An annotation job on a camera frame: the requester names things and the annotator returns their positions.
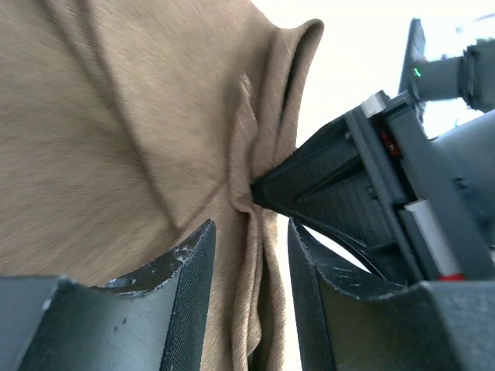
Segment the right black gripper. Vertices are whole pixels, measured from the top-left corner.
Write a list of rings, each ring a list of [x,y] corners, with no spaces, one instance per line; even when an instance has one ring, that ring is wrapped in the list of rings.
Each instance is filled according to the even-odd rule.
[[[389,281],[409,284],[410,270],[416,280],[491,280],[493,140],[489,114],[429,139],[407,94],[377,93],[254,181],[252,196]]]

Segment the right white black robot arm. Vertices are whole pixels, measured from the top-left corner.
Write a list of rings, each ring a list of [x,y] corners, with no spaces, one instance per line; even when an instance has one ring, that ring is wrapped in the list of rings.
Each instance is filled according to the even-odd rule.
[[[253,200],[399,284],[494,276],[494,44],[427,61],[411,21],[399,93],[378,92],[254,181]]]

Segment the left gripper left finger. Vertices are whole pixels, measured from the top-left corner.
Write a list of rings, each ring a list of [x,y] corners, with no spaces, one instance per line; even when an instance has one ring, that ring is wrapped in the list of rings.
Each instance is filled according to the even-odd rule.
[[[216,226],[101,287],[1,279],[3,370],[198,370]]]

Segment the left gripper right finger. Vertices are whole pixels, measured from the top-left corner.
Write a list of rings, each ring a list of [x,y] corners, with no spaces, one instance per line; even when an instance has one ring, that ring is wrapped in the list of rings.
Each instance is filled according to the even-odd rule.
[[[494,284],[411,287],[369,274],[288,224],[305,370],[492,370]]]

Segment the brown cloth napkin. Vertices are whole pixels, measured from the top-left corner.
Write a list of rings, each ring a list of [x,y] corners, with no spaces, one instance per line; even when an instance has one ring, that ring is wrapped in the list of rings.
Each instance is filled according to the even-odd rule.
[[[204,370],[287,370],[277,216],[318,19],[250,1],[1,3],[1,272],[103,284],[217,225]]]

